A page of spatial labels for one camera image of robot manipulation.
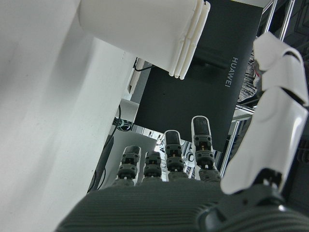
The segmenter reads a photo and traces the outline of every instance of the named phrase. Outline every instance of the black device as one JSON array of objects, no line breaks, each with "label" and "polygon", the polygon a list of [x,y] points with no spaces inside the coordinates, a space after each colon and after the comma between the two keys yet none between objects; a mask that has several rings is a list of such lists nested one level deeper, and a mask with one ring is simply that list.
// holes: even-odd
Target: black device
[{"label": "black device", "polygon": [[203,115],[213,128],[213,148],[223,151],[263,8],[230,0],[209,2],[185,79],[152,68],[135,124],[158,132],[173,128],[190,141],[188,125],[192,117]]}]

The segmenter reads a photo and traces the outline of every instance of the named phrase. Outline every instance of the robotic hand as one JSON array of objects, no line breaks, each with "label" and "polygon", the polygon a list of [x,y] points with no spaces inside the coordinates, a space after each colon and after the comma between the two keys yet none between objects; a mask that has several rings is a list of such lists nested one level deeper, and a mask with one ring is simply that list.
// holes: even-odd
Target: robotic hand
[{"label": "robotic hand", "polygon": [[270,33],[254,42],[254,52],[264,94],[222,180],[214,165],[209,121],[196,116],[192,148],[201,181],[183,172],[180,135],[168,130],[168,182],[160,178],[159,153],[151,151],[144,180],[136,185],[140,148],[127,147],[114,185],[88,194],[57,231],[309,231],[308,218],[285,207],[280,195],[308,116],[303,61]]}]

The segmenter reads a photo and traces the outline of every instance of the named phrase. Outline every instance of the light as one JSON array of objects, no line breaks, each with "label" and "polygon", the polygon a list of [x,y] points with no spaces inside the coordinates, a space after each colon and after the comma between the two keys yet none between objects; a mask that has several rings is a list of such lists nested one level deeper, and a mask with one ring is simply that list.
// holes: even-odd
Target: light
[{"label": "light", "polygon": [[282,211],[282,212],[285,212],[285,211],[286,211],[286,210],[285,210],[285,207],[284,207],[282,204],[279,205],[278,209],[279,209],[280,211]]}]

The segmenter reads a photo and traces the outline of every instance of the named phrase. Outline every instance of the white plastic panel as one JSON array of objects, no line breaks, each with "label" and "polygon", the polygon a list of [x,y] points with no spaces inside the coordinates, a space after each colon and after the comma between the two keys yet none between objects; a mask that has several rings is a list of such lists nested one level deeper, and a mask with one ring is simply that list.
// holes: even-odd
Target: white plastic panel
[{"label": "white plastic panel", "polygon": [[287,178],[308,112],[281,88],[268,89],[261,97],[251,125],[221,181],[224,193],[246,189],[263,168]]},{"label": "white plastic panel", "polygon": [[258,62],[261,71],[267,71],[272,68],[272,66],[288,52],[296,56],[301,65],[303,65],[300,53],[295,48],[279,41],[270,32],[261,35],[255,40],[253,49],[254,59]]},{"label": "white plastic panel", "polygon": [[304,66],[295,57],[286,55],[262,77],[262,90],[279,86],[299,97],[305,106],[309,105]]},{"label": "white plastic panel", "polygon": [[202,9],[208,13],[210,4],[203,0],[82,0],[80,23],[97,38],[178,77],[182,69],[187,70],[187,56],[193,55],[188,53],[192,36],[199,38],[203,31],[204,25],[197,26],[201,16],[207,17]]}]

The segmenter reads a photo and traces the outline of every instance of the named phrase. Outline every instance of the white wall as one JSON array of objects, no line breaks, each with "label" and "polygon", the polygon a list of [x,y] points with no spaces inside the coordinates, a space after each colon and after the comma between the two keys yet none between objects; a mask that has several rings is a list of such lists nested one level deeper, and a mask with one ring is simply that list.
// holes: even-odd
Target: white wall
[{"label": "white wall", "polygon": [[52,231],[85,195],[134,55],[79,27],[79,0],[2,0],[0,231]]}]

